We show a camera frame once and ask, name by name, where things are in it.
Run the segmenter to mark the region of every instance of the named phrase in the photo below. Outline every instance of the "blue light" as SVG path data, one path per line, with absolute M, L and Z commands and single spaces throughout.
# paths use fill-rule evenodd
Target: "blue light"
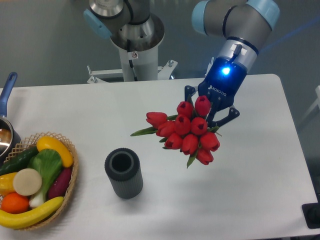
M 228 75 L 230 73 L 230 67 L 224 67 L 222 68 L 221 72 L 224 74 L 224 75 Z

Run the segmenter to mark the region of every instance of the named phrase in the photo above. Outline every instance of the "green cucumber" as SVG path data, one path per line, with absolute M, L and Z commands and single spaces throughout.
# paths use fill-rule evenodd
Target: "green cucumber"
M 5 162 L 0 167 L 0 176 L 4 174 L 11 174 L 27 168 L 30 159 L 39 153 L 36 146 L 29 147 L 28 149 L 20 152 L 11 160 Z

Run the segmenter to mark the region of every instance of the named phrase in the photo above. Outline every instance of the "yellow pepper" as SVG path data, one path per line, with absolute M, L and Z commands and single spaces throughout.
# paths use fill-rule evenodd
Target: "yellow pepper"
M 0 176 L 0 195 L 5 196 L 15 192 L 13 182 L 16 174 L 13 172 Z
M 57 196 L 46 201 L 37 208 L 19 214 L 11 214 L 0 210 L 0 225 L 10 229 L 29 227 L 42 221 L 58 210 L 63 201 L 64 198 L 62 196 Z
M 60 142 L 58 139 L 51 136 L 43 136 L 36 143 L 36 148 L 38 151 L 42 151 L 44 149 L 53 149 L 57 151 L 62 160 L 62 166 L 64 168 L 69 168 L 74 163 L 74 159 L 70 153 L 70 151 L 66 148 L 66 146 Z

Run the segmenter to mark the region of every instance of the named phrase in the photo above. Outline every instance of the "robotiq logo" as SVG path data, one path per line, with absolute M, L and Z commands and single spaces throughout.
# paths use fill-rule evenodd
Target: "robotiq logo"
M 208 89 L 209 89 L 209 90 L 216 91 L 217 93 L 222 94 L 222 95 L 225 96 L 225 97 L 227 96 L 227 94 L 226 94 L 225 92 L 223 92 L 223 91 L 221 91 L 221 90 L 213 87 L 212 85 L 210 85 L 210 87 L 208 87 Z

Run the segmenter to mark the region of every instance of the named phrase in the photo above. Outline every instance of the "purple eggplant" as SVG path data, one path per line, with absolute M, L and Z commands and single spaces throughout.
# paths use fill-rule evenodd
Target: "purple eggplant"
M 72 169 L 64 168 L 60 175 L 56 178 L 48 191 L 48 200 L 55 197 L 64 197 L 71 180 Z

